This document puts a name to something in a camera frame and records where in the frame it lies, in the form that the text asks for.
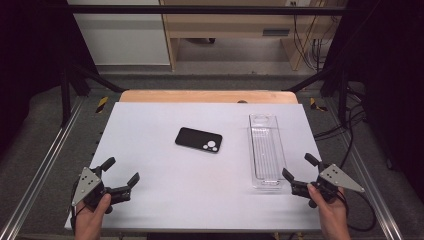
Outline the black horizontal frame bar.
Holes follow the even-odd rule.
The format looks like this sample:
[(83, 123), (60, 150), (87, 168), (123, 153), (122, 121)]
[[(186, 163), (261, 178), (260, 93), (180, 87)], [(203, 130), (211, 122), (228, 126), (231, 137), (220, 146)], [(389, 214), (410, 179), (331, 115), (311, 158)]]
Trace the black horizontal frame bar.
[(218, 15), (343, 15), (341, 7), (257, 7), (257, 6), (179, 6), (179, 5), (69, 5), (72, 13), (87, 14), (218, 14)]

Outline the yellow black hazard tape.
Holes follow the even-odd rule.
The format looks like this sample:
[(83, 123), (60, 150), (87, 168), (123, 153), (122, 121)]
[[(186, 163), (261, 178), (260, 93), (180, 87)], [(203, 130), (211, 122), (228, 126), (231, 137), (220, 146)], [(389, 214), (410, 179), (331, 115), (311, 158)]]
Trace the yellow black hazard tape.
[(314, 98), (310, 98), (310, 108), (312, 110), (319, 110), (322, 112), (328, 111), (328, 108), (325, 106), (318, 106)]
[(95, 113), (101, 113), (108, 101), (108, 97), (102, 97), (98, 103)]

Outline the black smartphone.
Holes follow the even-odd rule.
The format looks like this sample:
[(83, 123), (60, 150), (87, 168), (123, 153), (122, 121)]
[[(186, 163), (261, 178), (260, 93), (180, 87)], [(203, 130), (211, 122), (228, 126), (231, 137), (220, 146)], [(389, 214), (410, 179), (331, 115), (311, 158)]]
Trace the black smartphone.
[(220, 134), (182, 127), (177, 134), (175, 143), (196, 150), (218, 153), (222, 140), (223, 137)]

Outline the aluminium floor rail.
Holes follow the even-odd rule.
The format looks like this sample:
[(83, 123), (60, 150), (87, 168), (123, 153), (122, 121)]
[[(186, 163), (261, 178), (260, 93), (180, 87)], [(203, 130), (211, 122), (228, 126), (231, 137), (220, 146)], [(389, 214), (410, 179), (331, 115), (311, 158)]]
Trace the aluminium floor rail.
[(329, 109), (332, 120), (336, 126), (340, 127), (338, 132), (340, 133), (343, 146), (346, 149), (343, 161), (353, 168), (357, 179), (365, 188), (364, 195), (375, 211), (376, 221), (384, 234), (384, 240), (404, 240), (398, 224), (392, 216), (376, 181), (371, 172), (367, 169), (354, 143), (353, 124), (359, 121), (360, 116), (364, 116), (363, 109), (360, 105), (350, 107), (346, 112), (347, 125), (343, 126), (337, 119), (338, 103), (332, 98), (325, 98), (325, 104)]
[(84, 102), (84, 97), (76, 98), (75, 103), (71, 108), (69, 119), (63, 126), (59, 128), (54, 141), (50, 145), (49, 150), (44, 156), (43, 161), (38, 167), (37, 172), (32, 178), (31, 183), (26, 189), (15, 211), (3, 229), (0, 231), (0, 240), (15, 240), (17, 237), (25, 219), (27, 218), (28, 213), (30, 212), (35, 202), (35, 199), (37, 198), (42, 186), (44, 185), (44, 182), (46, 181), (52, 166), (54, 165), (76, 119), (80, 114), (81, 107), (83, 106)]

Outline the person's right hand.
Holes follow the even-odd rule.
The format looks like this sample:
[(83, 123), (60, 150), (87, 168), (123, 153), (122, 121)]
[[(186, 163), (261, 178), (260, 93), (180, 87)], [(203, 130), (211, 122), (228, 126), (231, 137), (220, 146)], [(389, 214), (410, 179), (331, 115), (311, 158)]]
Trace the person's right hand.
[(311, 183), (307, 184), (311, 199), (317, 204), (320, 225), (326, 240), (351, 240), (345, 205), (340, 200), (328, 203)]

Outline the light wooden desk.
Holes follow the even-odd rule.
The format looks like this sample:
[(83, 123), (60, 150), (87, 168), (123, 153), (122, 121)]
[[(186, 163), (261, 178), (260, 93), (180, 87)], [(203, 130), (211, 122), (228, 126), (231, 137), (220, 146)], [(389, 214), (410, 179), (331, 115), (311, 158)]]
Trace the light wooden desk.
[[(296, 7), (344, 7), (349, 0), (298, 0)], [(165, 5), (289, 7), (287, 0), (159, 0)], [(169, 51), (176, 55), (174, 44), (183, 38), (276, 38), (294, 71), (306, 60), (310, 44), (331, 40), (341, 18), (339, 16), (293, 15), (217, 15), (164, 14)]]

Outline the white table board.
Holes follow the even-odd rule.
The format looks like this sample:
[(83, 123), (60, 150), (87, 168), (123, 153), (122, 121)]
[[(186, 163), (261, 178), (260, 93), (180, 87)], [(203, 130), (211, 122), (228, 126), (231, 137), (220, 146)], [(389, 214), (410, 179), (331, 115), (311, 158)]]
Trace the white table board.
[[(277, 117), (288, 169), (300, 181), (317, 171), (304, 158), (319, 153), (300, 104), (124, 103), (114, 105), (92, 164), (116, 163), (102, 180), (140, 181), (128, 202), (106, 215), (106, 229), (140, 232), (317, 230), (316, 210), (289, 186), (253, 187), (248, 142), (250, 114)], [(220, 134), (218, 153), (177, 145), (182, 127)]]

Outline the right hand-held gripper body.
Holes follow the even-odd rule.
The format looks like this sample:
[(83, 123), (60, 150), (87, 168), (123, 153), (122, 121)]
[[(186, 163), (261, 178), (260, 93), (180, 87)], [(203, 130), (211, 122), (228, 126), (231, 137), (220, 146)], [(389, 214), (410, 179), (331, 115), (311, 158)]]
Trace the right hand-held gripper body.
[[(364, 192), (365, 189), (348, 176), (335, 164), (325, 164), (322, 162), (313, 163), (318, 168), (317, 179), (312, 185), (320, 191), (323, 199), (329, 202), (338, 196), (339, 188), (349, 189), (356, 192)], [(290, 176), (291, 193), (309, 200), (308, 205), (316, 208), (317, 204), (312, 200), (306, 182), (297, 181)]]

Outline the person's left hand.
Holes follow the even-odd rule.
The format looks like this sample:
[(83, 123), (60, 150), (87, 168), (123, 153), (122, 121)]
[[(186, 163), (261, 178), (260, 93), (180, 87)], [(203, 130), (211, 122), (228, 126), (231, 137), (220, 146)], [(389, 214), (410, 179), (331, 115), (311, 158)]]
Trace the person's left hand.
[(110, 202), (111, 195), (105, 194), (94, 211), (88, 209), (83, 202), (77, 204), (75, 240), (100, 240), (103, 218)]

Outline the white cabinet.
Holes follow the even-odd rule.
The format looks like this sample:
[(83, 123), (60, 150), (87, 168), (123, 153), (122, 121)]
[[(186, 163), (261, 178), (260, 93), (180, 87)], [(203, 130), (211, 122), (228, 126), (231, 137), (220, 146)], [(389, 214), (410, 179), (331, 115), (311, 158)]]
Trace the white cabinet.
[(169, 65), (160, 14), (75, 14), (98, 66)]

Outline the clear plastic tray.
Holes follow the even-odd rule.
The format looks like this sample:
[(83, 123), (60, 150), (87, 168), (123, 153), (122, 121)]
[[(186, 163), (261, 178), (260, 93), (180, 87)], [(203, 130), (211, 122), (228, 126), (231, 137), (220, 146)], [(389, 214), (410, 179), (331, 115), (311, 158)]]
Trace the clear plastic tray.
[(277, 117), (250, 114), (248, 127), (252, 184), (256, 189), (279, 190), (286, 167)]

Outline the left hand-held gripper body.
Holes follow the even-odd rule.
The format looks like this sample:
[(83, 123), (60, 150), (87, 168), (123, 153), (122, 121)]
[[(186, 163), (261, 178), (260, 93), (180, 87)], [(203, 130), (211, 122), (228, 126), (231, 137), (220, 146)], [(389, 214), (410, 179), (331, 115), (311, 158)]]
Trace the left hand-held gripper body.
[(105, 194), (111, 195), (111, 202), (106, 210), (109, 214), (113, 211), (113, 205), (129, 201), (131, 199), (132, 180), (129, 180), (125, 186), (110, 188), (106, 187), (102, 181), (102, 173), (106, 172), (108, 167), (98, 166), (94, 169), (84, 167), (74, 191), (71, 205), (75, 207), (81, 201), (94, 210), (97, 208), (100, 200)]

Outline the black metal stand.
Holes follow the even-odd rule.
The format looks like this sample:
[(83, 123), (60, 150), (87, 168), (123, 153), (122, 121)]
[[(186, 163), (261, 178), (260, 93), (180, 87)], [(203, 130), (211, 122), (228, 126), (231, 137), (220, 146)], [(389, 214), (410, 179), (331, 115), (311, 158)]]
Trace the black metal stand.
[(320, 93), (323, 97), (332, 97), (335, 92), (338, 92), (337, 119), (343, 126), (346, 126), (348, 77), (347, 72), (342, 68), (335, 66), (327, 67), (322, 71), (308, 77), (306, 80), (303, 80), (302, 82), (289, 87), (288, 91), (296, 93), (311, 85), (312, 83), (317, 82), (318, 80), (324, 81), (320, 90)]
[(94, 73), (80, 65), (73, 64), (70, 67), (64, 68), (60, 73), (62, 99), (62, 127), (64, 127), (70, 121), (71, 118), (69, 85), (73, 86), (74, 90), (79, 96), (87, 96), (90, 93), (90, 87), (85, 81), (86, 78), (94, 80), (98, 84), (106, 87), (107, 89), (113, 92), (123, 93), (125, 91), (124, 88), (107, 81), (98, 73)]

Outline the dark curtain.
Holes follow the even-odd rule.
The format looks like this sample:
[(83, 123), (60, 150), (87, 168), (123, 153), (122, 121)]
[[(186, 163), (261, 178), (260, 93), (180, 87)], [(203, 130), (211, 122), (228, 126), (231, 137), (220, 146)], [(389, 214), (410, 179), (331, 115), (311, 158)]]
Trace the dark curtain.
[(347, 0), (327, 55), (365, 86), (364, 108), (389, 159), (424, 200), (424, 0)]
[(68, 0), (0, 0), (0, 153), (19, 132), (31, 98), (60, 84), (48, 35), (24, 12), (41, 3), (66, 5)]

